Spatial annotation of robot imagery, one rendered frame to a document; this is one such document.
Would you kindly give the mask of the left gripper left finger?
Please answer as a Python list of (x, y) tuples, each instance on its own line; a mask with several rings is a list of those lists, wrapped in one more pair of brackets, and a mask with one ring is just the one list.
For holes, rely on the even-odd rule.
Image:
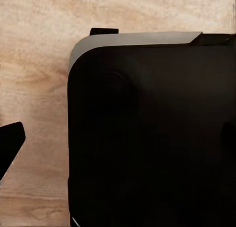
[(26, 140), (21, 122), (0, 127), (0, 181)]

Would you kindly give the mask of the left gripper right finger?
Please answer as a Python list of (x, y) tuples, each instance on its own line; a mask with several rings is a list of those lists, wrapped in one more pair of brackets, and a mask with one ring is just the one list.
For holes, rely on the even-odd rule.
[(224, 122), (220, 139), (236, 161), (236, 124)]

